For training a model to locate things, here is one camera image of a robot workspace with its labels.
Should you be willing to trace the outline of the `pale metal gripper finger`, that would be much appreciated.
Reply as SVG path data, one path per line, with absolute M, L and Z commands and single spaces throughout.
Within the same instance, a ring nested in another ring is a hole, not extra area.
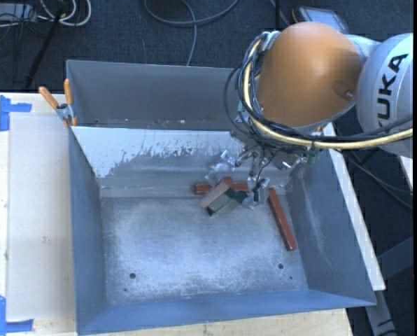
M 246 198 L 242 202 L 242 206 L 247 209 L 254 209 L 259 205 L 263 205 L 269 194 L 270 178 L 258 178 L 255 182 L 248 182 L 248 191 Z
M 228 150 L 224 150 L 217 155 L 214 155 L 206 163 L 205 167 L 207 174 L 205 179 L 210 185 L 217 185 L 219 182 L 219 175 L 225 172 L 232 172 L 239 166 L 239 161 L 230 155 Z

